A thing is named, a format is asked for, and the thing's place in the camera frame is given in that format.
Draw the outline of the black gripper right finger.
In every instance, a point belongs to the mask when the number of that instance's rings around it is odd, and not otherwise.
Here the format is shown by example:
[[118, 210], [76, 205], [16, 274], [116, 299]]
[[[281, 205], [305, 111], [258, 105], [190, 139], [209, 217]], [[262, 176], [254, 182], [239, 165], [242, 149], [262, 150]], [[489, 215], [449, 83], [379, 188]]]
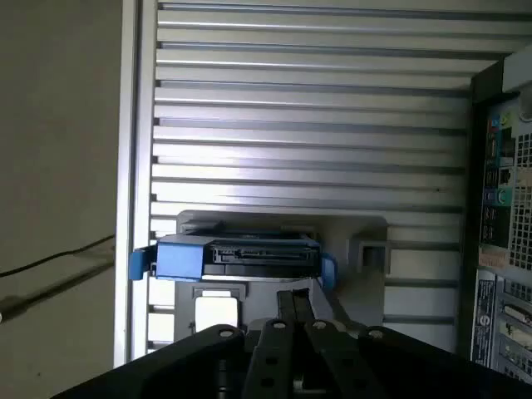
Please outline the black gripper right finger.
[[356, 336], [316, 319], [307, 289], [293, 292], [318, 365], [311, 382], [325, 380], [331, 398], [529, 398], [531, 386], [385, 327]]

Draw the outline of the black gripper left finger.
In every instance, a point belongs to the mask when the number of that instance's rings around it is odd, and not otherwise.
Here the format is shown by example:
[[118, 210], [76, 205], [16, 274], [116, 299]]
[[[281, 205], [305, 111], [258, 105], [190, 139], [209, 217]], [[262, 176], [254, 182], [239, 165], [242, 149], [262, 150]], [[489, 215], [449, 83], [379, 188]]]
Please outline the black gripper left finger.
[[219, 324], [59, 393], [60, 398], [290, 398], [293, 292], [246, 331]]

